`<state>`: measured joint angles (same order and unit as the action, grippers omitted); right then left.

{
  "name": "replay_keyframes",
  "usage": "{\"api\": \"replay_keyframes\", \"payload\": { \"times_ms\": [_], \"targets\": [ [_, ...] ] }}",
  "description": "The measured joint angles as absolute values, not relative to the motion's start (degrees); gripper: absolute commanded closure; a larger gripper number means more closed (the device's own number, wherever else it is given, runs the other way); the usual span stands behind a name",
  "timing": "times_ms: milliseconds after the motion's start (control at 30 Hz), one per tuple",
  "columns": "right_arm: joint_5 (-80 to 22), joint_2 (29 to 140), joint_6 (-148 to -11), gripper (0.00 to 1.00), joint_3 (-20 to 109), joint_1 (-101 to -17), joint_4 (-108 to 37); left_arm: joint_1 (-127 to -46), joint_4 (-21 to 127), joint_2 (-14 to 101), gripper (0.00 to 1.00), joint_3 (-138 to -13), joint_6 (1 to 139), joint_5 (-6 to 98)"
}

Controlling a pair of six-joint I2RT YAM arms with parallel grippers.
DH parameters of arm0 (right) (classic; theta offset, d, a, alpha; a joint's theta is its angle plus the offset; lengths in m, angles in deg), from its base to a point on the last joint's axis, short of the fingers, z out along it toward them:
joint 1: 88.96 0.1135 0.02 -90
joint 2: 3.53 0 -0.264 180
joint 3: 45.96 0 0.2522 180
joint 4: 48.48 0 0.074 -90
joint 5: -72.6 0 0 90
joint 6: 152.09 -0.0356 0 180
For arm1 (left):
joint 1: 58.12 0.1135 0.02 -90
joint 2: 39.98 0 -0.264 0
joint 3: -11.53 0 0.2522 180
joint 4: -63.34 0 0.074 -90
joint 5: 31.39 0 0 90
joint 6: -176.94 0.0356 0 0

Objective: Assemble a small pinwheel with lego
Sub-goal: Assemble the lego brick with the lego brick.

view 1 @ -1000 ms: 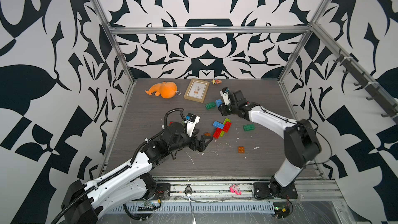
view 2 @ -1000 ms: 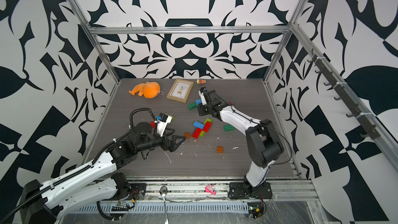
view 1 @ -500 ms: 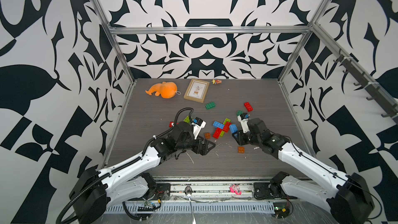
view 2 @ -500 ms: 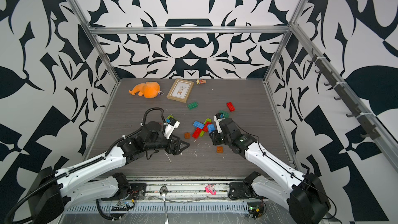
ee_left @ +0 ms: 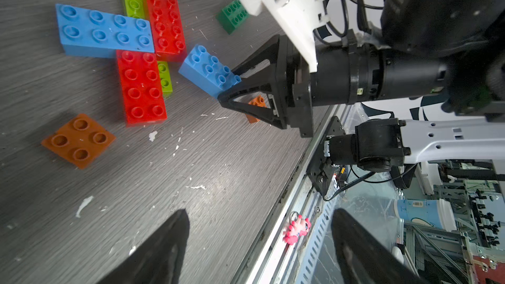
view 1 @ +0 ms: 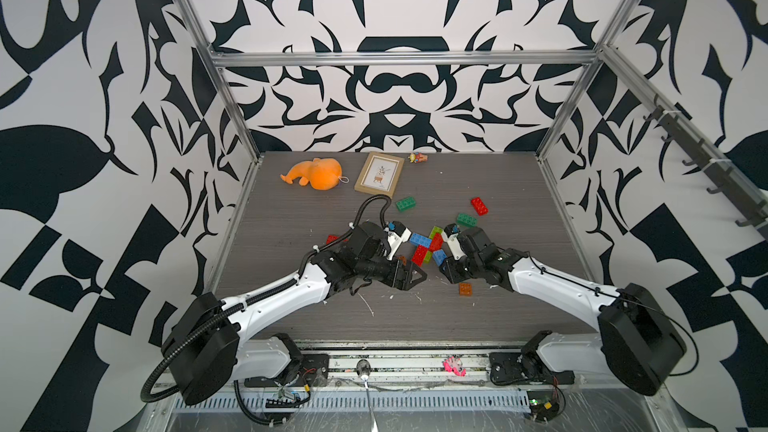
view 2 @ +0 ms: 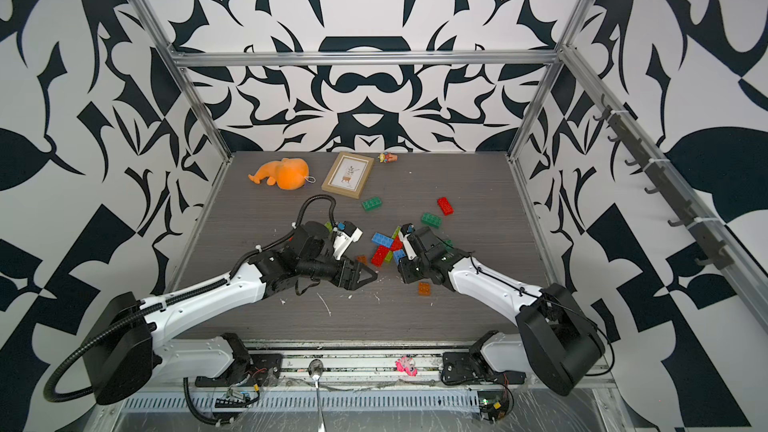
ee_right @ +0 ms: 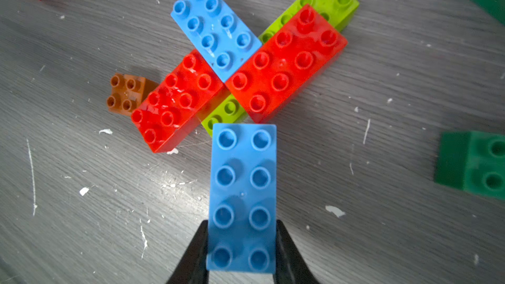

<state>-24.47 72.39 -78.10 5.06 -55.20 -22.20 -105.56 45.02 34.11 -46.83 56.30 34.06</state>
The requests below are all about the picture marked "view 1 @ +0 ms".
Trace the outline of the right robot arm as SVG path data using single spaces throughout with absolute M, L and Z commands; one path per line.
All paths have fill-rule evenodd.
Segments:
M 610 373 L 630 390 L 653 396 L 697 348 L 692 335 L 638 284 L 616 288 L 568 274 L 527 251 L 497 246 L 480 227 L 452 227 L 441 237 L 450 252 L 439 270 L 450 282 L 484 280 L 541 300 L 593 329 L 584 339 L 550 333 L 532 341 L 534 357 L 551 372 Z

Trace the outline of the blue lego brick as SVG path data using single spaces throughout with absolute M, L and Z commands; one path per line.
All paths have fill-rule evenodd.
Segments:
M 424 247 L 426 249 L 429 249 L 432 243 L 432 240 L 429 237 L 418 233 L 412 233 L 409 237 L 409 241 L 417 247 Z
M 441 267 L 447 259 L 447 255 L 442 249 L 438 249 L 432 253 L 432 259 L 435 261 L 438 267 Z

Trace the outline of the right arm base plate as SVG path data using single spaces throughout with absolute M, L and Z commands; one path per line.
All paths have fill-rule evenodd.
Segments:
M 494 352 L 489 354 L 492 384 L 512 386 L 518 384 L 573 385 L 573 371 L 553 372 L 534 353 Z

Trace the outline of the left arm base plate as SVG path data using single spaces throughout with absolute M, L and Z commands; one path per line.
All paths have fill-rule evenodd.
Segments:
M 308 384 L 310 387 L 324 386 L 328 381 L 330 370 L 330 356 L 322 353 L 310 353 L 302 356 L 300 362 L 292 360 L 287 370 L 276 378 L 248 378 L 244 385 L 248 388 L 300 386 Z

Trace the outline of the orange square lego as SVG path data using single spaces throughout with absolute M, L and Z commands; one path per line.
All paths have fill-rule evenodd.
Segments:
M 459 284 L 459 294 L 461 296 L 471 296 L 473 293 L 472 285 L 469 283 L 460 283 Z

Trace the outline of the lime lego brick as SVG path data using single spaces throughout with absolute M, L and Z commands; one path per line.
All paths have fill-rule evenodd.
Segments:
M 433 227 L 433 228 L 432 228 L 432 230 L 431 230 L 431 232 L 430 232 L 430 234 L 429 234 L 429 236 L 428 236 L 428 237 L 429 237 L 429 238 L 432 240 L 432 238 L 434 237 L 434 235 L 435 235 L 436 233 L 441 233 L 441 234 L 442 234 L 442 232 L 443 232 L 443 229 L 442 229 L 442 228 L 435 226 L 435 227 Z M 425 258 L 425 260 L 424 260 L 424 264 L 426 264 L 426 263 L 429 263 L 429 262 L 431 261 L 431 259 L 432 259 L 432 253 L 433 253 L 433 252 L 431 252 L 431 251 L 429 250 L 429 252 L 428 252 L 428 254 L 427 254 L 427 256 L 426 256 L 426 258 Z

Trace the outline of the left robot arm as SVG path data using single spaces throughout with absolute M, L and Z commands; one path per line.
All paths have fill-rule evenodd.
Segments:
M 140 399 L 158 402 L 180 394 L 188 405 L 203 402 L 224 385 L 250 378 L 290 383 L 298 374 L 301 352 L 285 334 L 247 343 L 273 323 L 332 296 L 379 282 L 408 291 L 426 273 L 399 255 L 410 230 L 389 221 L 392 200 L 385 194 L 365 199 L 348 230 L 315 246 L 291 274 L 259 289 L 225 299 L 213 293 L 196 298 L 161 346 L 162 359 L 142 385 Z

